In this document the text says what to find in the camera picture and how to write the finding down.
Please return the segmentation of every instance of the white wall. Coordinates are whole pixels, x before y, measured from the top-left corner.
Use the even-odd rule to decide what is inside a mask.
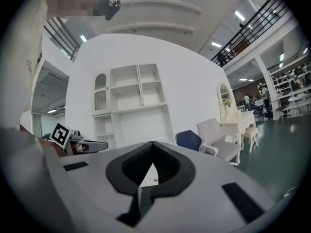
[[[205,57],[163,40],[132,35],[103,34],[83,43],[70,73],[66,124],[95,139],[92,118],[93,79],[104,69],[156,63],[166,95],[174,134],[196,124],[220,119],[216,87],[225,72]]]
[[[55,117],[50,114],[41,114],[41,129],[42,135],[53,133],[57,123],[64,124],[65,115]]]

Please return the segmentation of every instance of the white table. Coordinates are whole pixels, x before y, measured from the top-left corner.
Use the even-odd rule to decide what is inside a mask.
[[[242,148],[242,134],[245,134],[246,129],[252,125],[256,127],[254,111],[245,111],[236,113],[231,119],[222,121],[221,127],[225,134],[233,134],[237,136],[237,144]]]

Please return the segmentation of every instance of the ceiling beam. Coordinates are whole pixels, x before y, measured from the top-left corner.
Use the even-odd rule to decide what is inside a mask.
[[[192,4],[189,3],[185,3],[182,1],[178,1],[178,0],[121,0],[121,4],[134,4],[134,3],[162,3],[165,5],[173,5],[173,6],[177,6],[180,7],[181,9],[186,9],[186,10],[191,10],[194,11],[196,13],[202,13],[202,9],[194,6]]]
[[[169,29],[183,30],[187,32],[194,32],[193,27],[188,27],[186,25],[166,23],[166,22],[139,22],[108,28],[106,33],[116,33],[118,31],[137,29],[137,28],[169,28]]]

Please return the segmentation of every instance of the white panel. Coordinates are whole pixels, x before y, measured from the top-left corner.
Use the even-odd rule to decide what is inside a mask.
[[[123,145],[144,141],[168,141],[162,108],[120,115]]]

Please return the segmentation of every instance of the black slot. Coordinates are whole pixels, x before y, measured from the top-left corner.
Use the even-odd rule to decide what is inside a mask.
[[[88,163],[82,161],[82,162],[77,162],[77,163],[73,163],[73,164],[68,164],[68,165],[64,165],[64,169],[66,171],[71,171],[71,170],[75,170],[78,168],[82,168],[88,166]]]
[[[247,223],[264,214],[264,211],[238,184],[228,183],[222,188]]]

